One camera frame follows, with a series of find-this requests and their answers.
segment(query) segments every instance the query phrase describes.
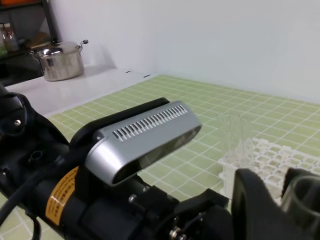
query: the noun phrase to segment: black cable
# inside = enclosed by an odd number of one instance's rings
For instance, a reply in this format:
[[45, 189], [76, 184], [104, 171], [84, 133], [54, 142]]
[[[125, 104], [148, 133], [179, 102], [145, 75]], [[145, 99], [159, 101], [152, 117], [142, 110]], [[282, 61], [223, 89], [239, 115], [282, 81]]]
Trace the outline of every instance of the black cable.
[[73, 168], [84, 163], [89, 150], [93, 147], [91, 144], [81, 149], [74, 149], [65, 156], [58, 157], [54, 162], [47, 164], [32, 175], [24, 184], [22, 184], [5, 202], [0, 209], [0, 226], [7, 219], [12, 210], [36, 187], [41, 181], [51, 177], [59, 176], [61, 173], [70, 171]]
[[29, 218], [31, 218], [31, 220], [33, 221], [33, 234], [32, 234], [31, 240], [40, 240], [40, 238], [41, 238], [41, 225], [40, 225], [39, 221], [37, 220], [37, 216], [28, 210], [25, 211], [25, 214]]
[[188, 221], [184, 227], [181, 229], [182, 233], [185, 233], [187, 231], [188, 228], [191, 227], [191, 225], [193, 225], [196, 221], [200, 220], [201, 218], [203, 218], [203, 216], [206, 215], [205, 212], [200, 213], [199, 215], [197, 215], [196, 217], [194, 217], [193, 219], [191, 219], [190, 221]]

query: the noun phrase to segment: yellow warning label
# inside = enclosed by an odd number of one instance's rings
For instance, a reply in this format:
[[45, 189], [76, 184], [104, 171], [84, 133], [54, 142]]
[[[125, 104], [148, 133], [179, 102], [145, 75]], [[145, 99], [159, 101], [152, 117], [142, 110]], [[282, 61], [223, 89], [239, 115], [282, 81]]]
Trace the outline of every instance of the yellow warning label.
[[57, 226], [60, 224], [62, 212], [66, 202], [75, 191], [75, 177], [78, 167], [68, 172], [53, 189], [46, 203], [45, 216]]

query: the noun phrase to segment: clear glass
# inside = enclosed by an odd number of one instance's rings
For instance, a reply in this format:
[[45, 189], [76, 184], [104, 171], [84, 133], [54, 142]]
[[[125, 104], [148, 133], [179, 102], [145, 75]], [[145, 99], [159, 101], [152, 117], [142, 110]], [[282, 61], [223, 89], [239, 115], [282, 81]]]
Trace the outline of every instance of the clear glass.
[[251, 123], [239, 115], [218, 116], [223, 161], [236, 168], [254, 168], [254, 145]]
[[320, 177], [301, 176], [288, 186], [281, 207], [301, 229], [320, 239]]

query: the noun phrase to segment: camera vent slot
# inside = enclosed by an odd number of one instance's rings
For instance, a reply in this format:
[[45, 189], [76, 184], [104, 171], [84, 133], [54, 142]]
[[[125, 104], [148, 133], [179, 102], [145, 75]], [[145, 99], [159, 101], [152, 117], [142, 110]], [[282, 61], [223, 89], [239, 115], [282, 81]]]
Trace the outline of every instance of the camera vent slot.
[[177, 105], [130, 125], [119, 128], [112, 133], [117, 139], [123, 142], [150, 129], [156, 128], [157, 126], [168, 123], [169, 121], [187, 113], [188, 111], [182, 105]]

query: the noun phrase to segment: white wall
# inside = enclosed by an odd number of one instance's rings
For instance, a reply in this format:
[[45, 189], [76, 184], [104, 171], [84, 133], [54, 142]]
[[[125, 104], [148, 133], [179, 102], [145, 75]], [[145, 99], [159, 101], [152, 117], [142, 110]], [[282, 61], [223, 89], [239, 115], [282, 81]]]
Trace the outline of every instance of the white wall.
[[52, 4], [64, 39], [90, 40], [87, 61], [320, 103], [319, 0]]
[[155, 72], [144, 0], [51, 0], [63, 40], [80, 43], [85, 64]]

